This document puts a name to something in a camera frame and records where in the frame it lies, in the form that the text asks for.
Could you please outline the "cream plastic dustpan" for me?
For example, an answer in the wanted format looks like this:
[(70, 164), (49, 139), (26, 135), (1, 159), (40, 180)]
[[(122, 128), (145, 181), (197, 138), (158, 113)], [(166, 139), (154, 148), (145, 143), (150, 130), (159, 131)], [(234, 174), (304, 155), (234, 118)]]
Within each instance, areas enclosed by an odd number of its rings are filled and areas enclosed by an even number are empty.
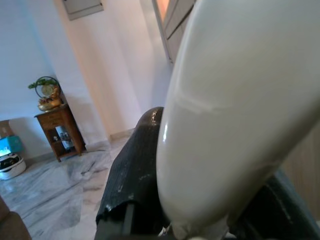
[(320, 0), (197, 0), (156, 152), (178, 240), (220, 240), (320, 119)]

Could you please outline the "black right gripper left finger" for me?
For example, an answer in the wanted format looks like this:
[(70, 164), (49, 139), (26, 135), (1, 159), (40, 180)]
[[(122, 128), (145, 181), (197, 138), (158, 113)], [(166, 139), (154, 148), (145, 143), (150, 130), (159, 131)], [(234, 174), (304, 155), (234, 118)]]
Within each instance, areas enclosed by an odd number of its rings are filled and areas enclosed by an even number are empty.
[(173, 240), (156, 176), (163, 110), (145, 112), (114, 159), (95, 219), (94, 240)]

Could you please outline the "white round appliance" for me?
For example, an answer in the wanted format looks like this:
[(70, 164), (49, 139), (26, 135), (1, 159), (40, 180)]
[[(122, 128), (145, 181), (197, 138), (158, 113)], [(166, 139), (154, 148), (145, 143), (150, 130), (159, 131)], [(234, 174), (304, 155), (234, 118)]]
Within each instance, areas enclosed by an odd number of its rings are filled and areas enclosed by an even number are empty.
[(26, 170), (26, 162), (16, 154), (10, 153), (0, 157), (0, 180), (12, 179)]

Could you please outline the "grey electrical panel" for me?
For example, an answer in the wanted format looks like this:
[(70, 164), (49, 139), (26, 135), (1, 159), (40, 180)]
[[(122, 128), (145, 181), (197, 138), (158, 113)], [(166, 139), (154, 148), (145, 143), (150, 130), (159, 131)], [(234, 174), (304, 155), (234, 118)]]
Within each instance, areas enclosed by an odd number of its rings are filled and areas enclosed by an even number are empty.
[(104, 10), (101, 0), (62, 0), (70, 21)]

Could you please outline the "plain cardboard box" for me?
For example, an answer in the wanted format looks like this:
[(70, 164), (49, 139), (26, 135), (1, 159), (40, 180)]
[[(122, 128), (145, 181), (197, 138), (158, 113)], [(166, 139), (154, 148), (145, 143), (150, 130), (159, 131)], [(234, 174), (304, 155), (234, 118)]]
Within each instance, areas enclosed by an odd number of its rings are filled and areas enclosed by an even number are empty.
[(9, 120), (0, 121), (0, 139), (13, 136), (13, 130), (10, 127)]

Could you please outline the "blue printed box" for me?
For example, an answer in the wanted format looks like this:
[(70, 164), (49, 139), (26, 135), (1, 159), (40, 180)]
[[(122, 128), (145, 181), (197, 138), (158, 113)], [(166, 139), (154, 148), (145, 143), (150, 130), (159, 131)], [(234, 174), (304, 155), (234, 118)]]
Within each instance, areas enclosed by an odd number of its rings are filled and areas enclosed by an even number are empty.
[(16, 135), (0, 139), (0, 157), (11, 153), (19, 153), (23, 150), (20, 138)]

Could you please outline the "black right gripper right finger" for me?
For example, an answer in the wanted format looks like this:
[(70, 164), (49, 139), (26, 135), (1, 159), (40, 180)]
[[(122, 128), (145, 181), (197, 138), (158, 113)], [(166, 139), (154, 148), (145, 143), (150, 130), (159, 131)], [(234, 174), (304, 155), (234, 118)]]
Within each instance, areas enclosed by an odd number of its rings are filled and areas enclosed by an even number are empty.
[(236, 240), (320, 240), (320, 227), (281, 170), (265, 182), (229, 232)]

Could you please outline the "brown wooden side table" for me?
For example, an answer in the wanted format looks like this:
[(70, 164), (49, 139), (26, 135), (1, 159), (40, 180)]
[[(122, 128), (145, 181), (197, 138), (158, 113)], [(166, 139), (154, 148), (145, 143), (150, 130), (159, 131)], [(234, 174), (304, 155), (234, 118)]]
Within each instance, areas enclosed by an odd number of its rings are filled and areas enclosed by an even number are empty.
[(38, 114), (35, 118), (59, 162), (62, 158), (81, 155), (86, 150), (84, 139), (67, 104)]

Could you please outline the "grey panelled door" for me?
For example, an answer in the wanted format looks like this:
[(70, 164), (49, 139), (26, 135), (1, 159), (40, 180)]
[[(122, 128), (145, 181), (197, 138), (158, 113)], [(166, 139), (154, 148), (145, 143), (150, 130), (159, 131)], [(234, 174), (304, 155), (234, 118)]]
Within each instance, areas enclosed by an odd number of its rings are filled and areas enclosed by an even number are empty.
[(173, 66), (197, 0), (152, 0), (165, 54)]

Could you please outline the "brown sofa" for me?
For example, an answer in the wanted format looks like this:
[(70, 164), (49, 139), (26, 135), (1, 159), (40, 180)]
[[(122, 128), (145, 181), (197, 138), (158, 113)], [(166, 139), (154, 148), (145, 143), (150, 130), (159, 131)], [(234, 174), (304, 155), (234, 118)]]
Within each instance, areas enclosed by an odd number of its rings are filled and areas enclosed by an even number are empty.
[(0, 240), (32, 240), (20, 215), (11, 211), (1, 196)]

